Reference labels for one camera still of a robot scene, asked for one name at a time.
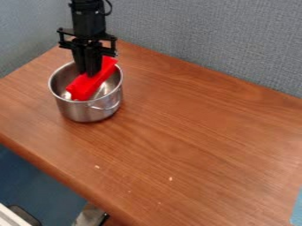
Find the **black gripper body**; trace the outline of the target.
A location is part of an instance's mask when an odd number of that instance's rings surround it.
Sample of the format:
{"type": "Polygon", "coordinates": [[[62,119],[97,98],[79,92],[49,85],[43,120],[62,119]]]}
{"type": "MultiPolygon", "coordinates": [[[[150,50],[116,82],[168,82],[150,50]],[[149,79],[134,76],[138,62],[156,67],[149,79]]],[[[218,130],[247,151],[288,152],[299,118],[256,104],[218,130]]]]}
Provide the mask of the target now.
{"type": "Polygon", "coordinates": [[[59,27],[59,47],[74,50],[77,47],[93,47],[100,53],[109,57],[117,57],[117,40],[118,38],[108,33],[96,36],[77,36],[73,28],[59,27]]]}

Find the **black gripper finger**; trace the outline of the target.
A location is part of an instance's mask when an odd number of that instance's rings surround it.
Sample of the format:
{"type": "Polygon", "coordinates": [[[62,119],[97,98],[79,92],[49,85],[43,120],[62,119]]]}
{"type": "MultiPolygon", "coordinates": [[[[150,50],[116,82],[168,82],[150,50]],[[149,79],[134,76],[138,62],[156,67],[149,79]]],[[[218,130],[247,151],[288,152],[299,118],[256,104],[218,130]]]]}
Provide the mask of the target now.
{"type": "Polygon", "coordinates": [[[73,49],[73,55],[75,60],[77,69],[81,74],[86,72],[86,53],[82,47],[73,49]]]}
{"type": "Polygon", "coordinates": [[[94,77],[102,69],[102,53],[100,49],[89,47],[86,49],[86,72],[89,77],[94,77]]]}

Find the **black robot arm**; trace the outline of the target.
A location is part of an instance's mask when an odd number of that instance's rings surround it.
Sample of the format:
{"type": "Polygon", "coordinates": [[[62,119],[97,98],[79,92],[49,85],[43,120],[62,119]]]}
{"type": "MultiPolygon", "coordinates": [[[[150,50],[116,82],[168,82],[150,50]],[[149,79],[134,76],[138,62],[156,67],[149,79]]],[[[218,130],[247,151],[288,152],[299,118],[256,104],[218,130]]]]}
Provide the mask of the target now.
{"type": "Polygon", "coordinates": [[[59,27],[59,47],[73,52],[81,74],[94,77],[102,71],[104,56],[117,57],[117,37],[106,32],[110,0],[71,0],[73,28],[59,27]]]}

